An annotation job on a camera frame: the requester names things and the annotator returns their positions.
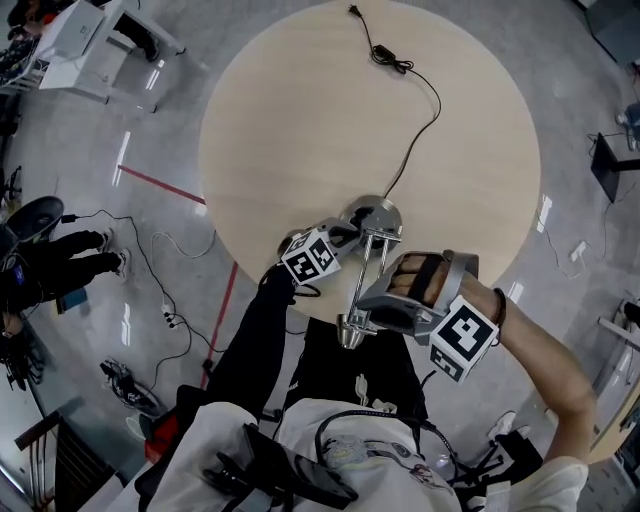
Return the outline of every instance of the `black and white marker cube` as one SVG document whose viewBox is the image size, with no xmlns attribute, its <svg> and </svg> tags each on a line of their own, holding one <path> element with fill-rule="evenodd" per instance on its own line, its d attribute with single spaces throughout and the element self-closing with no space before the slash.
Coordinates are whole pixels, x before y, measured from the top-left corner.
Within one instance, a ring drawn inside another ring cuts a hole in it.
<svg viewBox="0 0 640 512">
<path fill-rule="evenodd" d="M 449 314 L 429 336 L 430 359 L 461 383 L 497 335 L 498 327 L 459 295 L 451 303 Z"/>
<path fill-rule="evenodd" d="M 310 283 L 340 270 L 325 237 L 328 235 L 316 228 L 296 235 L 282 255 L 282 263 L 298 284 Z"/>
</svg>

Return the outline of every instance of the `round wooden table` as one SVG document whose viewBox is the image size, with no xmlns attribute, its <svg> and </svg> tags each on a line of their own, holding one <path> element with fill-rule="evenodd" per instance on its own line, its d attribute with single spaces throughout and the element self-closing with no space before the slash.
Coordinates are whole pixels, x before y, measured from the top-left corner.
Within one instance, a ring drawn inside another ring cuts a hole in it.
<svg viewBox="0 0 640 512">
<path fill-rule="evenodd" d="M 255 281 L 287 232 L 338 217 L 359 196 L 382 195 L 434 115 L 435 96 L 417 77 L 372 62 L 349 3 L 269 27 L 235 57 L 209 102 L 200 136 L 205 200 L 220 238 Z M 518 253 L 538 200 L 527 105 L 500 62 L 446 19 L 387 0 L 359 8 L 373 44 L 412 60 L 442 98 L 440 118 L 389 194 L 404 230 L 387 261 L 406 251 L 472 252 L 490 285 Z M 295 307 L 335 322 L 349 309 L 360 265 L 350 256 L 341 272 L 314 283 L 322 297 Z"/>
</svg>

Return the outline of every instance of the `gray concrete floor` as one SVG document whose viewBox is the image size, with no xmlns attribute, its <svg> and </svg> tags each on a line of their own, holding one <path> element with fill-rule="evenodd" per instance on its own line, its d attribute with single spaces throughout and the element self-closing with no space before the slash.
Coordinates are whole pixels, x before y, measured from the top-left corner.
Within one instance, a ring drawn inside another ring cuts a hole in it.
<svg viewBox="0 0 640 512">
<path fill-rule="evenodd" d="M 117 102 L 101 105 L 63 92 L 33 92 L 26 98 L 21 128 L 8 157 L 7 170 L 24 169 L 25 200 L 56 194 L 68 213 L 90 214 L 105 208 L 132 215 L 144 247 L 155 231 L 175 236 L 185 250 L 207 246 L 214 229 L 206 209 L 189 200 L 114 170 L 126 132 L 130 140 L 124 165 L 201 195 L 197 164 L 200 122 L 217 79 L 236 53 L 257 33 L 313 0 L 142 0 L 169 32 L 188 47 L 174 56 L 164 49 L 160 70 L 148 97 L 156 114 L 145 114 Z M 587 133 L 617 132 L 613 115 L 635 101 L 631 78 L 591 38 L 582 13 L 568 0 L 412 0 L 440 14 L 486 45 L 511 73 L 535 122 L 542 159 L 541 194 L 553 200 L 547 227 L 568 279 L 544 233 L 533 222 L 520 254 L 497 285 L 523 287 L 520 306 L 535 321 L 563 340 L 578 355 L 594 380 L 621 343 L 598 329 L 598 316 L 611 316 L 621 299 L 638 296 L 637 247 L 640 244 L 640 187 L 614 205 L 603 221 L 607 199 L 589 172 Z M 142 59 L 129 58 L 118 85 L 142 91 L 153 70 Z M 470 76 L 469 90 L 473 90 Z M 623 137 L 610 139 L 625 155 Z M 637 176 L 624 175 L 621 193 Z M 147 383 L 156 362 L 187 345 L 185 332 L 169 330 L 161 313 L 161 295 L 134 247 L 131 227 L 106 217 L 61 226 L 58 234 L 112 226 L 117 242 L 132 248 L 133 277 L 124 286 L 98 277 L 88 287 L 88 308 L 56 316 L 49 305 L 31 318 L 56 361 L 102 421 L 126 432 L 130 415 L 102 386 L 98 364 L 107 356 L 128 364 Z M 586 268 L 572 266 L 568 253 L 581 240 Z M 204 257 L 189 260 L 166 240 L 159 240 L 155 268 L 189 321 L 205 336 L 213 331 L 223 300 L 232 258 L 218 241 Z M 255 284 L 239 272 L 229 311 L 221 326 L 224 348 L 239 325 Z M 130 311 L 130 344 L 122 342 L 125 308 Z M 289 328 L 304 330 L 306 319 L 291 310 Z M 287 383 L 302 350 L 302 337 L 287 337 L 283 370 L 270 405 L 281 405 Z M 427 354 L 410 344 L 419 377 L 430 369 Z M 156 391 L 172 405 L 178 385 L 199 385 L 207 347 L 194 339 L 191 352 L 165 364 Z M 432 420 L 464 457 L 484 444 L 485 433 L 504 411 L 520 412 L 520 422 L 534 428 L 532 437 L 545 449 L 550 426 L 543 406 L 519 365 L 503 349 L 492 350 L 463 386 L 436 375 L 426 389 Z"/>
</svg>

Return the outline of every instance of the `black shoe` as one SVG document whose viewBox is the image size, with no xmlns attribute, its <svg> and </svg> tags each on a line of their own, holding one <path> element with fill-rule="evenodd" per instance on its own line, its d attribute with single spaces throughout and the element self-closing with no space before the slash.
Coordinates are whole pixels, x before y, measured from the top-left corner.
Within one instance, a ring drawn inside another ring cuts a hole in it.
<svg viewBox="0 0 640 512">
<path fill-rule="evenodd" d="M 143 48 L 143 50 L 147 62 L 154 62 L 158 58 L 158 55 L 160 55 L 158 43 L 156 43 L 153 39 L 147 46 Z"/>
</svg>

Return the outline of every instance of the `white t-shirt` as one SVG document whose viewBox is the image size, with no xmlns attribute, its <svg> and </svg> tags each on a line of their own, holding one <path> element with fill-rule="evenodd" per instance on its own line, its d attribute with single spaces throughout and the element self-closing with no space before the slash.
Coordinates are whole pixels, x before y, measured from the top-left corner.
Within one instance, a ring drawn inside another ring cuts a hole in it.
<svg viewBox="0 0 640 512">
<path fill-rule="evenodd" d="M 314 436 L 320 423 L 333 414 L 354 409 L 367 410 L 345 402 L 300 400 L 286 412 L 277 441 L 315 461 Z M 218 402 L 201 407 L 148 510 L 221 511 L 231 498 L 209 486 L 202 472 L 222 469 L 218 452 L 233 457 L 243 440 L 245 423 L 256 423 L 256 419 L 236 405 Z M 347 511 L 461 510 L 454 491 L 415 455 L 411 430 L 404 423 L 390 418 L 340 418 L 329 424 L 322 439 L 329 440 L 327 465 L 359 495 Z M 587 473 L 586 464 L 571 457 L 550 461 L 511 488 L 508 510 L 575 511 Z M 296 498 L 294 509 L 333 510 L 301 498 Z"/>
</svg>

